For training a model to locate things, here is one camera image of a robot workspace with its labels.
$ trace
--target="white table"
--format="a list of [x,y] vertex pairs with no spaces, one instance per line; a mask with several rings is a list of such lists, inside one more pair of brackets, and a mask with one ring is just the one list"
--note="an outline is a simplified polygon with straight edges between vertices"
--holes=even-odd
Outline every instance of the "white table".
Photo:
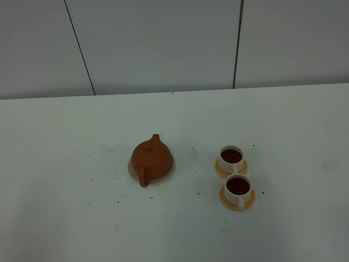
[[[340,84],[0,101],[0,261],[348,261],[348,99]],[[127,162],[153,133],[176,172],[143,189]],[[244,213],[219,199],[224,144],[249,163]]]

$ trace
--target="teapot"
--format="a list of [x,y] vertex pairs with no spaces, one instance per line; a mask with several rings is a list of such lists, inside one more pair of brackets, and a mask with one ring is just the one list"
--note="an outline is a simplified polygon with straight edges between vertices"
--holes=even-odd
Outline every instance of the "teapot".
[[172,165],[169,148],[160,141],[158,134],[139,144],[133,151],[131,163],[139,176],[141,187],[147,187],[151,179],[166,175]]

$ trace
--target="white teacup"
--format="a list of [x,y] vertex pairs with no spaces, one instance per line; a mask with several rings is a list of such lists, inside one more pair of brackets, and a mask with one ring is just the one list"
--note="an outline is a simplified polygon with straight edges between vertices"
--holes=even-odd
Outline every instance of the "white teacup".
[[[228,149],[233,149],[233,150],[236,150],[238,151],[241,156],[242,156],[242,159],[237,162],[237,163],[229,163],[227,161],[225,161],[221,154],[228,150]],[[244,166],[244,160],[245,160],[245,157],[244,157],[244,154],[242,152],[242,150],[237,147],[237,146],[224,146],[220,151],[219,151],[219,157],[218,157],[218,164],[219,164],[219,167],[221,168],[221,170],[227,172],[227,173],[232,173],[232,174],[237,174],[239,173],[239,171],[241,170],[241,168]]]
[[[249,184],[249,186],[250,186],[250,189],[248,190],[248,192],[243,194],[243,195],[237,195],[237,194],[234,194],[234,193],[230,192],[228,190],[228,188],[227,188],[227,183],[228,183],[229,180],[231,180],[233,178],[242,178],[243,180],[245,180]],[[249,199],[251,197],[251,192],[252,192],[251,182],[244,175],[233,174],[233,175],[230,175],[229,177],[227,177],[226,180],[224,181],[224,190],[223,190],[224,197],[230,203],[232,203],[234,205],[237,205],[239,207],[240,211],[244,211],[245,210],[245,203],[247,201],[249,201]]]

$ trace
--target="brown tea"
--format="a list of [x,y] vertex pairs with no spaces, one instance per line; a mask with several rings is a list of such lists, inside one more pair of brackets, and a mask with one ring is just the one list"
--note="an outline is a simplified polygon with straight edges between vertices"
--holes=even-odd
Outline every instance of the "brown tea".
[[231,164],[238,163],[242,159],[242,155],[240,154],[240,152],[234,149],[224,150],[220,155],[225,162]]
[[245,179],[235,177],[227,182],[227,188],[235,195],[244,195],[250,190],[250,185]]

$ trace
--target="white wall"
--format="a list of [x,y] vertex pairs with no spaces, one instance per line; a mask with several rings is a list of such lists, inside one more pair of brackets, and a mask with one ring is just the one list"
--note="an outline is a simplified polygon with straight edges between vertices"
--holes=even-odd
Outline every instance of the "white wall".
[[232,88],[240,0],[67,0],[96,94]]
[[93,94],[64,0],[0,3],[0,99]]
[[245,0],[236,87],[349,82],[349,1]]

